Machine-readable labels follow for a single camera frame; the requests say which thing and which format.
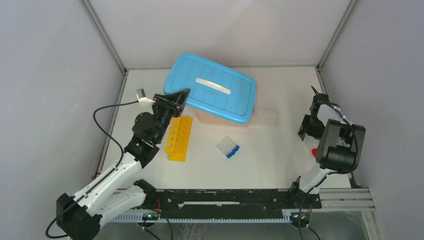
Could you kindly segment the blue plastic box lid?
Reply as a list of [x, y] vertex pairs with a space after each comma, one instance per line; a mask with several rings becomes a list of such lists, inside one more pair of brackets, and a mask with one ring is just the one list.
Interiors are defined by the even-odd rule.
[[257, 83], [252, 77], [192, 53], [178, 57], [163, 85], [165, 94], [184, 89], [190, 90], [188, 106], [234, 124], [247, 124], [254, 113]]

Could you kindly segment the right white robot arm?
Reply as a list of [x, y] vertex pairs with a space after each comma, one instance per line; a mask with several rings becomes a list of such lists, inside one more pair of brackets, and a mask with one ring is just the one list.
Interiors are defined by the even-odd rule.
[[327, 94], [316, 93], [309, 110], [297, 134], [301, 140], [309, 136], [319, 143], [315, 165], [292, 182], [289, 189], [289, 203], [295, 208], [307, 204], [309, 196], [318, 194], [334, 176], [347, 175], [357, 169], [366, 134], [366, 128], [348, 120]]

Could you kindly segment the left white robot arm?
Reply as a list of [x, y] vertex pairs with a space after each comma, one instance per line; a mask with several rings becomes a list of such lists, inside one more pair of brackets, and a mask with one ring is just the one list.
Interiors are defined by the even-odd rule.
[[92, 240], [106, 223], [125, 211], [140, 205], [145, 209], [153, 207], [156, 194], [136, 183], [119, 194], [114, 192], [154, 159], [172, 118], [181, 116], [190, 91], [185, 88], [149, 99], [144, 89], [138, 89], [136, 102], [151, 106], [152, 112], [137, 115], [131, 140], [126, 147], [119, 146], [119, 159], [106, 171], [81, 190], [72, 195], [63, 193], [57, 199], [56, 217], [48, 228], [57, 224], [65, 238]]

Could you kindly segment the clear plastic well plate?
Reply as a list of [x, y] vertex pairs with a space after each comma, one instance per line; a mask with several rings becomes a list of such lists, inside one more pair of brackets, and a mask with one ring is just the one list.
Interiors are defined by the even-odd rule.
[[261, 127], [276, 128], [279, 124], [278, 113], [273, 110], [258, 109], [251, 119], [251, 124]]

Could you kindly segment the pink plastic storage box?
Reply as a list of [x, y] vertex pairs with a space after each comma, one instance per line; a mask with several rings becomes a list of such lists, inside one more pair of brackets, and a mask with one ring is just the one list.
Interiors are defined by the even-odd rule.
[[245, 128], [255, 115], [256, 102], [257, 98], [253, 95], [207, 94], [203, 100], [192, 100], [190, 107], [201, 123]]

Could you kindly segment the white bottle red cap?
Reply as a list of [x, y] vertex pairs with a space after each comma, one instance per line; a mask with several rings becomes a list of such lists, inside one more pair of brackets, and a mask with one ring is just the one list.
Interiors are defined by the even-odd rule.
[[307, 141], [307, 147], [310, 150], [311, 155], [315, 158], [317, 156], [317, 153], [318, 153], [319, 140], [317, 140], [315, 138], [310, 138]]

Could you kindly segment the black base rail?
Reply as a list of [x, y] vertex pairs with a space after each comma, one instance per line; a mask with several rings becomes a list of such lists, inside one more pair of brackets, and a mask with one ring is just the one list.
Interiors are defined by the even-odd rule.
[[146, 180], [134, 182], [146, 193], [143, 209], [173, 220], [276, 220], [285, 210], [322, 208], [319, 194], [290, 189], [157, 189]]

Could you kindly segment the blue-capped tube bundle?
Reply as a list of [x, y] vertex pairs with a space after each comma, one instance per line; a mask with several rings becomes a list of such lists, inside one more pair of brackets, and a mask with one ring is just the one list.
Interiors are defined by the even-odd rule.
[[220, 142], [215, 145], [227, 159], [232, 158], [240, 149], [240, 146], [229, 136], [225, 136]]

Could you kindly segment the yellow test tube rack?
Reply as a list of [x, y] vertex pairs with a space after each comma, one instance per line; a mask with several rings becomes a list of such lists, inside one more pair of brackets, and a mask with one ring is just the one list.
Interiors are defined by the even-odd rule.
[[193, 118], [188, 115], [171, 119], [164, 149], [169, 161], [186, 161], [192, 122]]

